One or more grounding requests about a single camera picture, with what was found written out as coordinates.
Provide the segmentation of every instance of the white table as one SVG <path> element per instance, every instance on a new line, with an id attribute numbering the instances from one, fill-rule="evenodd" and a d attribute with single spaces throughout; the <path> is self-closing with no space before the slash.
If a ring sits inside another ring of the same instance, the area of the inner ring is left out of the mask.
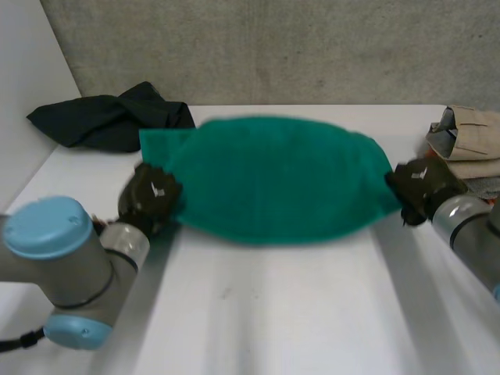
<path id="1" fill-rule="evenodd" d="M 199 125 L 249 113 L 302 116 L 373 137 L 406 161 L 439 105 L 191 107 Z M 12 204 L 69 195 L 100 217 L 140 159 L 57 148 Z M 34 286 L 0 285 L 0 338 L 51 311 Z M 157 241 L 108 344 L 43 341 L 0 358 L 1 374 L 495 374 L 500 307 L 427 224 L 398 214 L 323 245 L 246 248 L 189 228 Z"/>

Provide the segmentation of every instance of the green towel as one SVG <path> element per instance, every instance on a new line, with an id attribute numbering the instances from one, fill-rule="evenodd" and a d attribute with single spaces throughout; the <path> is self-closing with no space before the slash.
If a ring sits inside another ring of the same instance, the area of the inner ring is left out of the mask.
<path id="1" fill-rule="evenodd" d="M 400 208 L 379 145 L 327 123 L 244 117 L 140 138 L 144 161 L 184 186 L 174 218 L 230 240 L 324 241 Z"/>

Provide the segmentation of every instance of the concrete wall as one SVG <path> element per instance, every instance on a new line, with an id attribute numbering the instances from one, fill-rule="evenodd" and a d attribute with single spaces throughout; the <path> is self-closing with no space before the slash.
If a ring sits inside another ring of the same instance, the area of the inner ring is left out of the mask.
<path id="1" fill-rule="evenodd" d="M 500 109 L 494 0 L 42 0 L 84 95 Z"/>
<path id="2" fill-rule="evenodd" d="M 78 96 L 40 3 L 0 0 L 0 212 L 55 147 L 26 115 Z"/>

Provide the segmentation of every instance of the black cloth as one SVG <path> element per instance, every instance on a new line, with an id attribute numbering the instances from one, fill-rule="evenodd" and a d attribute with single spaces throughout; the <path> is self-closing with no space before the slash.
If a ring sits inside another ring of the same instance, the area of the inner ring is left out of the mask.
<path id="1" fill-rule="evenodd" d="M 149 82 L 122 95 L 99 95 L 36 108 L 28 120 L 66 147 L 107 152 L 141 149 L 139 129 L 195 127 L 186 103 L 167 102 Z"/>

